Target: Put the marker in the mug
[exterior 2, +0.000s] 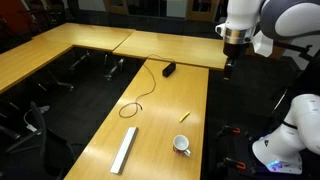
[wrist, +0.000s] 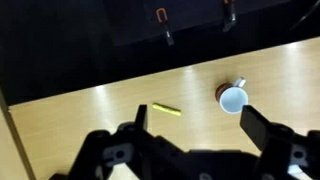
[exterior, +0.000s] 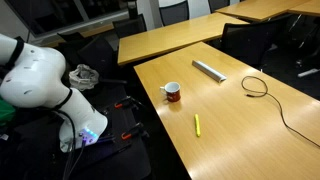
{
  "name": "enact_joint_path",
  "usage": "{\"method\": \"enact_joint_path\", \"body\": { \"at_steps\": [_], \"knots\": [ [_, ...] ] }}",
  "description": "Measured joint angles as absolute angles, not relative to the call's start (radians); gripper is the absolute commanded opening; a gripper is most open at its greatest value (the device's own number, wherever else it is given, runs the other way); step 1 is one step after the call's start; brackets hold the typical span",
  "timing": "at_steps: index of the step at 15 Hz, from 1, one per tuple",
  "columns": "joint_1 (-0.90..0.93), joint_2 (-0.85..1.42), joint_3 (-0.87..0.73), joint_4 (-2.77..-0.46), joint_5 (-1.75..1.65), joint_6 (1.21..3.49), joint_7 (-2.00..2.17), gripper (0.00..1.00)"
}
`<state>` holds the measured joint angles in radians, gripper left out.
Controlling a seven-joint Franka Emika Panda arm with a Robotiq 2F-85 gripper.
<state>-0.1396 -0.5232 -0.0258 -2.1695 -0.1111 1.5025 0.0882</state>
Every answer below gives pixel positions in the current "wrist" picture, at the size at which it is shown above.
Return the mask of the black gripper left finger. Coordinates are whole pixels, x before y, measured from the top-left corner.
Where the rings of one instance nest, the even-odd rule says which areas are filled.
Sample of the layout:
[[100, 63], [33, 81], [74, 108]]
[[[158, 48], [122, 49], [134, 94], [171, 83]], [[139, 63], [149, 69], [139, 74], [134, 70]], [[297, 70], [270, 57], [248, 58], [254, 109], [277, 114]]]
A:
[[137, 129], [147, 129], [147, 106], [140, 105], [135, 118], [135, 126]]

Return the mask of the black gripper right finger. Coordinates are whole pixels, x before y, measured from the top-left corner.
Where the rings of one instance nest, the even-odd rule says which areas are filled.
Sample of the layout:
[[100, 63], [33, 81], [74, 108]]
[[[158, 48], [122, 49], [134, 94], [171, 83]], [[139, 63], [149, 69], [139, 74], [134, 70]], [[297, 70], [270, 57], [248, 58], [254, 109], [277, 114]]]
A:
[[273, 124], [253, 106], [245, 105], [243, 107], [240, 127], [260, 151], [266, 148], [272, 137], [272, 126]]

